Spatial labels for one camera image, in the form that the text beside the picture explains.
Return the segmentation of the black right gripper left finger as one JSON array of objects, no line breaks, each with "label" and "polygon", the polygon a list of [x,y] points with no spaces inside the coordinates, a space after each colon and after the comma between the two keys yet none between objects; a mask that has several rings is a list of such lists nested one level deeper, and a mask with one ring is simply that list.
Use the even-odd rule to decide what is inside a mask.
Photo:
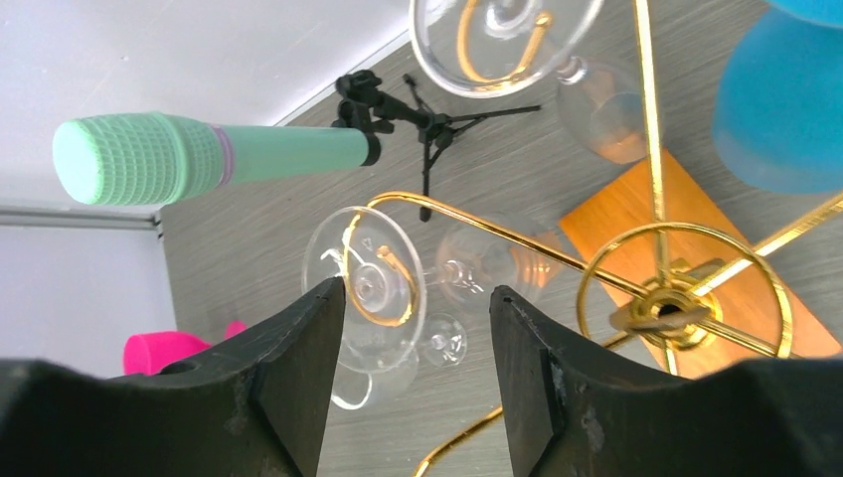
[{"label": "black right gripper left finger", "polygon": [[313,476],[343,331],[329,278],[154,376],[1,363],[5,476]]}]

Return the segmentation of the pink plastic wine glass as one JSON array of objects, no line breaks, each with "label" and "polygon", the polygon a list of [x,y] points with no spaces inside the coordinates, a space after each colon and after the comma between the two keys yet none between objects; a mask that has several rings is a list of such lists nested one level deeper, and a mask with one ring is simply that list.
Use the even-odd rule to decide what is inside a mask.
[{"label": "pink plastic wine glass", "polygon": [[160,331],[130,336],[122,352],[123,373],[153,376],[176,362],[202,353],[212,344],[183,331]]}]

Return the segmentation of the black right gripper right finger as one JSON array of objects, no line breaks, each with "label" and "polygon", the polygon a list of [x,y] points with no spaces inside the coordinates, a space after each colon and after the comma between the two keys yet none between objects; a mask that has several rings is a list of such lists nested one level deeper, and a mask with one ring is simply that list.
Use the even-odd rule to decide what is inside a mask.
[{"label": "black right gripper right finger", "polygon": [[699,380],[640,365],[507,286],[490,299],[517,476],[838,476],[842,363],[746,360]]}]

